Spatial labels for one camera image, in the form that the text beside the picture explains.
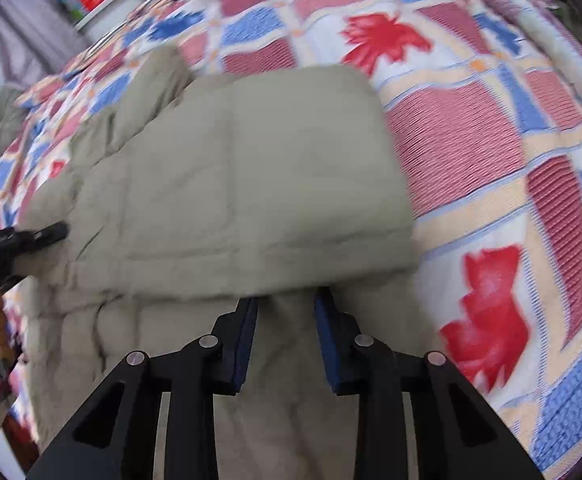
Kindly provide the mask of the grey curtain left panel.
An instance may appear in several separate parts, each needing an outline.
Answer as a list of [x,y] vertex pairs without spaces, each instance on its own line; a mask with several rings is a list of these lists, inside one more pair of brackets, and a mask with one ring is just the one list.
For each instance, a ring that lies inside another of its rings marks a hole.
[[55,0],[0,0],[0,76],[26,89],[64,71],[90,45]]

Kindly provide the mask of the leaf patterned patchwork quilt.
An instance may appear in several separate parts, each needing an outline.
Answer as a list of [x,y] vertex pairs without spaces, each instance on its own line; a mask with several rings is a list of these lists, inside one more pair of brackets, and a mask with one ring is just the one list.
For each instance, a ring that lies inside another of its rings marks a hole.
[[[482,0],[146,0],[26,88],[0,156],[0,228],[161,47],[200,76],[343,66],[377,96],[413,210],[415,293],[447,354],[548,479],[582,460],[582,98]],[[18,421],[38,444],[24,282]]]

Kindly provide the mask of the khaki puffer jacket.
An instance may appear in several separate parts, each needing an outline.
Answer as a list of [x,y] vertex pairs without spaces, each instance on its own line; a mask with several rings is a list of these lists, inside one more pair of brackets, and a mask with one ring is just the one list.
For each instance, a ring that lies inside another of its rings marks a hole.
[[183,348],[256,296],[247,382],[214,402],[221,478],[348,479],[357,402],[328,386],[316,289],[396,350],[434,342],[406,180],[350,68],[200,76],[153,51],[17,224],[58,221],[68,238],[16,265],[41,448],[128,352]]

